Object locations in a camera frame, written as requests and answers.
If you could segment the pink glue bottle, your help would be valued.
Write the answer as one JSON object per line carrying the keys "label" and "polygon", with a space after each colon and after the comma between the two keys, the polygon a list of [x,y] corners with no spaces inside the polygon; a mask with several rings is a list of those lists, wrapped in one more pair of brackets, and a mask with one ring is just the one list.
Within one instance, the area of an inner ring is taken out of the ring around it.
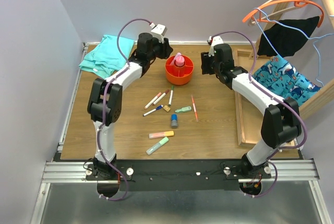
{"label": "pink glue bottle", "polygon": [[178,55],[175,57],[174,65],[176,67],[183,67],[185,65],[185,59],[182,55]]}

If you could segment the green highlighter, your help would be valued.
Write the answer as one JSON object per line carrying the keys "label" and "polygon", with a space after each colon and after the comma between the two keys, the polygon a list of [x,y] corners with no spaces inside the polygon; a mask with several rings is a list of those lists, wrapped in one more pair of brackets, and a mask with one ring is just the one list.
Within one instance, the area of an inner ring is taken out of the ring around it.
{"label": "green highlighter", "polygon": [[168,137],[164,137],[164,138],[161,139],[159,142],[157,142],[157,143],[154,144],[152,147],[150,147],[150,148],[146,151],[146,154],[147,154],[147,155],[151,155],[152,153],[154,153],[155,151],[157,151],[159,148],[161,148],[163,145],[165,145],[168,141],[169,141],[169,138],[168,138]]}

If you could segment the pink yellow highlighter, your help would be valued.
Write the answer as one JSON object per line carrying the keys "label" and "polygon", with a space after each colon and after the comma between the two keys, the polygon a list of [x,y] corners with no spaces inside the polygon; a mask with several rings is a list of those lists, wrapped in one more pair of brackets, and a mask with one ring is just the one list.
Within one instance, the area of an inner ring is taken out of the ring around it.
{"label": "pink yellow highlighter", "polygon": [[174,136],[174,131],[165,131],[165,132],[158,132],[158,133],[150,133],[148,135],[149,139],[172,137],[172,136]]}

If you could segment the pink purple highlighter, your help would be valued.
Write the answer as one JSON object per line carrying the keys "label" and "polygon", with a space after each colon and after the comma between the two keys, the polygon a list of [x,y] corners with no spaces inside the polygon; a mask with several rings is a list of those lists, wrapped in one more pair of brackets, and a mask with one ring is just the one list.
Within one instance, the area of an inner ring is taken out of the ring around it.
{"label": "pink purple highlighter", "polygon": [[184,64],[184,59],[181,53],[177,53],[172,61],[175,66],[182,66]]}

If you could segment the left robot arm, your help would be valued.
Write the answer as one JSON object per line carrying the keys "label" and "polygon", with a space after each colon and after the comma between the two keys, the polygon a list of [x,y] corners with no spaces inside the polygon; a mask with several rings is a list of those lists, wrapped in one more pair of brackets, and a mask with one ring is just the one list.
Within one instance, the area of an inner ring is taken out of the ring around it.
{"label": "left robot arm", "polygon": [[92,174],[109,180],[115,176],[116,151],[114,147],[115,123],[121,115],[123,91],[141,78],[155,59],[168,59],[173,48],[166,37],[141,33],[129,63],[114,75],[97,78],[92,85],[87,111],[96,130],[96,153],[92,159]]}

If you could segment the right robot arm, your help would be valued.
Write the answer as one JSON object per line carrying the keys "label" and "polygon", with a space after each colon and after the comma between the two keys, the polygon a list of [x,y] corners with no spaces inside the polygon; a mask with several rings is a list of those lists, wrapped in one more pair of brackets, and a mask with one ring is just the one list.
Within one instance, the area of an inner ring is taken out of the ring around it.
{"label": "right robot arm", "polygon": [[302,132],[299,106],[294,99],[280,99],[240,66],[235,66],[232,49],[228,44],[211,46],[201,53],[202,74],[215,75],[231,90],[241,94],[263,115],[261,138],[241,158],[237,173],[252,178],[259,172],[270,156]]}

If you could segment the pink cap white marker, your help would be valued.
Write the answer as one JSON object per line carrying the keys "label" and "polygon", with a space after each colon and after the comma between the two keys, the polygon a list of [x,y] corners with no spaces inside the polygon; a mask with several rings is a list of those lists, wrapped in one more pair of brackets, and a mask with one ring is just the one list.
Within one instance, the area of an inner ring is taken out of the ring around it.
{"label": "pink cap white marker", "polygon": [[148,109],[159,97],[161,96],[161,92],[159,92],[155,97],[153,97],[144,107],[144,109]]}

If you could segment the orange round organizer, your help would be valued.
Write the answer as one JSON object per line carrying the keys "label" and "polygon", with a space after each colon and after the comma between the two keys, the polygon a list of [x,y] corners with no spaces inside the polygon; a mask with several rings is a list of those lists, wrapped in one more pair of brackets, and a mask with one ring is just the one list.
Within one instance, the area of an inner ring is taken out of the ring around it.
{"label": "orange round organizer", "polygon": [[176,66],[174,64],[174,56],[169,57],[165,63],[166,79],[173,85],[185,85],[189,83],[192,78],[194,63],[189,57],[185,55],[183,55],[183,58],[183,66]]}

